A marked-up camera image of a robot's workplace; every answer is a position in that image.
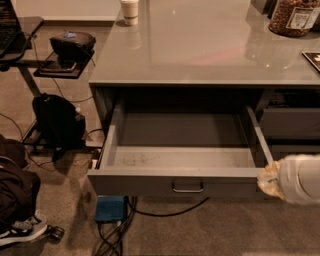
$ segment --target closed drawer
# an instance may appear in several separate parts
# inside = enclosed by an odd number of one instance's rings
[[[132,113],[118,104],[98,165],[99,195],[262,197],[272,162],[250,107],[238,114]]]
[[[260,120],[260,126],[266,138],[319,139],[320,109],[265,109]]]

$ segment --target desk top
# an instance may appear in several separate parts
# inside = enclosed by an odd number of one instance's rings
[[[302,51],[320,33],[288,38],[250,0],[140,0],[139,24],[120,12],[90,86],[320,88]]]

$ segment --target brown jar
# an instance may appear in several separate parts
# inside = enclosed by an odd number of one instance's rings
[[[320,0],[278,0],[269,28],[283,36],[308,34],[318,18]]]

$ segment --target gray surface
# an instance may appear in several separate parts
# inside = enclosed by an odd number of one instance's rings
[[[43,27],[36,40],[39,57],[46,57],[48,38],[62,28]],[[109,28],[80,27],[97,36],[100,56]],[[90,96],[88,77],[93,66],[79,80],[57,80],[66,98]],[[0,73],[0,113],[13,118],[23,131],[34,119],[32,95],[16,69]],[[59,95],[51,79],[39,79],[41,91]],[[80,103],[86,115],[88,130],[99,128],[92,101]],[[11,121],[0,117],[0,133],[19,139]],[[99,140],[99,134],[92,134]],[[39,173],[42,187],[38,209],[50,224],[66,230],[59,244],[43,239],[1,250],[1,256],[86,256],[94,255],[100,243],[93,221],[95,196],[86,180],[90,155],[67,154],[48,171],[31,164]],[[50,161],[51,154],[34,157],[38,163]],[[168,213],[185,209],[199,202],[193,198],[140,198],[138,209]],[[124,241],[124,255],[235,255],[235,256],[316,256],[320,255],[320,208],[300,207],[278,201],[213,200],[188,214],[172,218],[151,218],[136,215]]]
[[[301,54],[319,50],[319,33],[278,36],[249,0],[141,0],[139,8],[138,26],[123,26],[120,15],[92,86],[319,88]]]

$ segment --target wall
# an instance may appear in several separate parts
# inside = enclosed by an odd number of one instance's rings
[[[45,20],[115,20],[119,0],[12,0],[17,15],[41,16]]]

